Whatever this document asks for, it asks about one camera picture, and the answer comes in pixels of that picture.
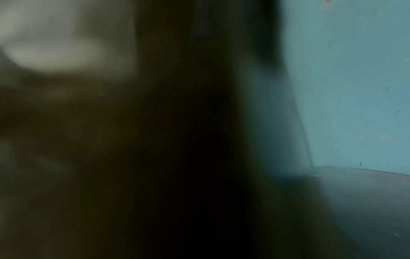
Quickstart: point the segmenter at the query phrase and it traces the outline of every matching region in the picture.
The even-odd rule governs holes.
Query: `dark surface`
[[[363,169],[316,170],[352,258],[410,258],[410,176]]]

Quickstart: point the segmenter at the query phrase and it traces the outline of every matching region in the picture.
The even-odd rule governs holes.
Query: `light blue painted wall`
[[[282,1],[314,165],[410,174],[410,1]]]

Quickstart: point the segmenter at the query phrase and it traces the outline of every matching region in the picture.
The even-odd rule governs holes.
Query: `dark floor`
[[[319,167],[315,176],[353,258],[410,258],[410,175]]]

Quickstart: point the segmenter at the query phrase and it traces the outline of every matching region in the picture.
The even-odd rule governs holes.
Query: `blue wall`
[[[410,174],[410,1],[282,2],[314,165]]]

